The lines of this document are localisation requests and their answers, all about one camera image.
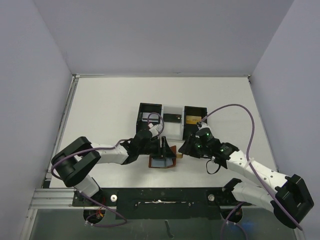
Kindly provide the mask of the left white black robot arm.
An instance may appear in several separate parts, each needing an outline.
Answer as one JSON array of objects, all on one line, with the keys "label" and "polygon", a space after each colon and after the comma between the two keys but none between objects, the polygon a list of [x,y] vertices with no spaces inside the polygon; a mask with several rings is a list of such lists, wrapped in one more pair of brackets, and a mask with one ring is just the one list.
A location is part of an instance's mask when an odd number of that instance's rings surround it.
[{"label": "left white black robot arm", "polygon": [[97,164],[128,165],[140,155],[153,160],[175,159],[176,154],[165,136],[157,130],[141,130],[133,138],[121,139],[115,145],[94,145],[85,136],[78,137],[51,160],[51,174],[68,188],[84,194],[84,200],[95,206],[100,203],[100,186],[90,177]]}]

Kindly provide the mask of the gold credit card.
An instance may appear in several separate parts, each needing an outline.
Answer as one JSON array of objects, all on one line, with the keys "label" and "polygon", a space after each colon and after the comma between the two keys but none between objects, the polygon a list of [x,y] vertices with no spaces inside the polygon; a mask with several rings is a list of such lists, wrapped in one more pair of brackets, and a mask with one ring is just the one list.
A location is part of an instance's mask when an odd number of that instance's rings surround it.
[{"label": "gold credit card", "polygon": [[185,123],[188,125],[196,125],[202,120],[201,116],[187,115],[185,118]]}]

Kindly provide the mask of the aluminium left rail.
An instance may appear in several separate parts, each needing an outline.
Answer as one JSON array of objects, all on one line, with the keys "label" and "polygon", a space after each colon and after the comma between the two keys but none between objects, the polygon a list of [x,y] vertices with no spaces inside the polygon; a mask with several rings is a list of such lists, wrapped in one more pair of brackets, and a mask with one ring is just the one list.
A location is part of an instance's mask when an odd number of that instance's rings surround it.
[{"label": "aluminium left rail", "polygon": [[72,107],[73,99],[74,99],[74,96],[75,96],[75,93],[76,93],[76,90],[77,90],[79,78],[80,78],[80,76],[78,74],[73,74],[72,75],[71,84],[70,84],[70,87],[69,87],[69,90],[68,90],[65,106],[64,106],[64,109],[63,109],[62,117],[61,117],[61,120],[60,120],[58,132],[57,132],[57,136],[56,136],[56,140],[55,140],[55,143],[54,143],[54,147],[53,147],[53,151],[52,151],[51,157],[49,159],[48,170],[47,170],[47,173],[45,174],[44,181],[50,181],[51,178],[52,178],[52,174],[50,172],[51,167],[52,167],[51,159],[59,152],[59,149],[60,149],[60,146],[61,146],[61,143],[62,143],[62,139],[63,139],[63,135],[64,135],[64,132],[65,132],[66,124],[67,124],[67,121],[68,121],[68,117],[69,117],[69,114],[70,114],[70,110],[71,110],[71,107]]}]

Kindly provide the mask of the aluminium front rail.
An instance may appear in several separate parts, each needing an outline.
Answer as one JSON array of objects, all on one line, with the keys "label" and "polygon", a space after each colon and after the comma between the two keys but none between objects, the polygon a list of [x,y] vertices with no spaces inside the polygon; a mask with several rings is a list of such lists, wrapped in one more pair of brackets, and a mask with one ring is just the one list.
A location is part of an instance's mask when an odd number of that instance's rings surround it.
[{"label": "aluminium front rail", "polygon": [[94,209],[99,203],[115,209],[121,204],[177,204],[235,206],[238,202],[272,210],[272,197],[261,187],[241,182],[233,190],[225,187],[183,188],[103,188],[90,200],[71,188],[42,188],[35,190],[32,209],[82,208]]}]

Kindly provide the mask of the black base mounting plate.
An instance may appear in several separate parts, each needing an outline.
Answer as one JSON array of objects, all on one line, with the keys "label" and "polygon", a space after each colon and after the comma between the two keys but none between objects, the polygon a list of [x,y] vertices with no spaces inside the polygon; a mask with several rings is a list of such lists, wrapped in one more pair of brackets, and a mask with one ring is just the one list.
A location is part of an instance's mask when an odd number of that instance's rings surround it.
[{"label": "black base mounting plate", "polygon": [[74,192],[72,206],[114,207],[127,220],[218,220],[239,201],[222,187],[102,188],[93,201]]}]

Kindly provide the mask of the black credit card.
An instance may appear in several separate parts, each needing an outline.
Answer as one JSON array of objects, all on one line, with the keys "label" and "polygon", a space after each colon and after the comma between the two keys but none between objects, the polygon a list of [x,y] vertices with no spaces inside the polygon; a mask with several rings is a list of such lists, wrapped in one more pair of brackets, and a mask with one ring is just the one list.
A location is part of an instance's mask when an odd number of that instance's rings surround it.
[{"label": "black credit card", "polygon": [[163,120],[167,123],[181,123],[182,115],[181,114],[173,114],[173,113],[164,113]]}]

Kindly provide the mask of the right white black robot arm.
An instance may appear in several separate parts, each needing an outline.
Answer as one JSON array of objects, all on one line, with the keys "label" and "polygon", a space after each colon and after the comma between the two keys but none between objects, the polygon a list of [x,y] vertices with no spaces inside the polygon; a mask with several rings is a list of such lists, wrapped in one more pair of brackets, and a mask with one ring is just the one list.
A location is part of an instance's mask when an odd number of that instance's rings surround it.
[{"label": "right white black robot arm", "polygon": [[215,138],[207,125],[190,134],[178,151],[198,159],[208,158],[253,183],[246,184],[235,178],[230,180],[222,192],[227,204],[233,205],[238,201],[264,208],[291,229],[297,228],[314,207],[302,177],[282,174],[248,158],[235,145]]}]

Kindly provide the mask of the black white three-bin tray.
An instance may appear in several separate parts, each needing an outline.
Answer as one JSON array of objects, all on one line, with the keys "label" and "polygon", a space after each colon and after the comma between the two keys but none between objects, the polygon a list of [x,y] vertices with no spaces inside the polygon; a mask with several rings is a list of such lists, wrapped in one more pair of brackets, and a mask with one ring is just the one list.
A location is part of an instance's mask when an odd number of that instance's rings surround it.
[{"label": "black white three-bin tray", "polygon": [[161,119],[155,113],[160,114],[164,120],[162,134],[168,140],[184,141],[190,134],[195,134],[199,130],[197,123],[208,114],[208,111],[206,107],[141,102],[137,114],[136,132],[146,129],[148,122],[154,125],[160,124]]}]

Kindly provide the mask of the aluminium rail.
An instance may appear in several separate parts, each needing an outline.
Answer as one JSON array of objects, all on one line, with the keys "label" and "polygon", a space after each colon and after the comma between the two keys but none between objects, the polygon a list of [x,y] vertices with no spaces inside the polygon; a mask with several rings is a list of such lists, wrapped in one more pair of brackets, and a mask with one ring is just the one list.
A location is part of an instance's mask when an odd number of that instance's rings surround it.
[{"label": "aluminium rail", "polygon": [[35,190],[32,209],[82,208],[94,209],[99,203],[115,209],[121,204],[177,204],[235,206],[238,202],[272,210],[272,197],[261,187],[241,182],[233,190],[225,187],[183,188],[103,188],[90,200],[71,188],[42,188]]},{"label": "aluminium rail", "polygon": [[71,84],[70,84],[70,87],[69,87],[69,90],[68,90],[65,106],[64,106],[64,109],[63,109],[62,117],[61,117],[61,120],[60,120],[58,132],[57,132],[57,136],[56,136],[56,140],[55,140],[55,143],[54,143],[54,147],[53,147],[53,151],[52,151],[51,157],[49,159],[48,170],[47,170],[47,173],[45,174],[44,181],[50,181],[51,178],[52,178],[52,174],[50,172],[51,167],[52,167],[51,159],[59,152],[59,149],[60,149],[60,146],[61,146],[61,143],[62,143],[62,139],[63,139],[63,135],[64,135],[64,132],[65,132],[66,124],[67,124],[67,121],[68,121],[68,117],[69,117],[69,114],[70,114],[70,110],[71,110],[71,107],[72,107],[73,99],[74,99],[74,96],[75,96],[75,93],[76,93],[76,90],[77,90],[79,78],[80,78],[80,76],[78,74],[73,74],[72,75]]}]

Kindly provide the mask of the brown leather card holder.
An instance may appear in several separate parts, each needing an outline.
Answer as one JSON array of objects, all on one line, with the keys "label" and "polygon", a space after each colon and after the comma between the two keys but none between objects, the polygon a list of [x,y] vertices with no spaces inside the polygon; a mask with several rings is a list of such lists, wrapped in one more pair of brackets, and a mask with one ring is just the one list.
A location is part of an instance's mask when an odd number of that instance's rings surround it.
[{"label": "brown leather card holder", "polygon": [[148,161],[148,167],[150,169],[169,169],[169,168],[174,168],[177,164],[178,159],[183,158],[182,153],[178,153],[176,155],[176,158],[159,158],[155,159],[152,158],[151,156],[149,157]]}]

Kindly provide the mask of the silver white card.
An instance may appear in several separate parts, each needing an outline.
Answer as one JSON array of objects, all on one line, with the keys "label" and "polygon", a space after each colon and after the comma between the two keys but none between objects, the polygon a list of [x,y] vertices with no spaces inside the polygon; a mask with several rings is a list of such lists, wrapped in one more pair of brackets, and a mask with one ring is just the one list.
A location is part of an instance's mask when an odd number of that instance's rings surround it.
[{"label": "silver white card", "polygon": [[141,121],[147,123],[159,123],[160,117],[155,113],[143,112]]}]

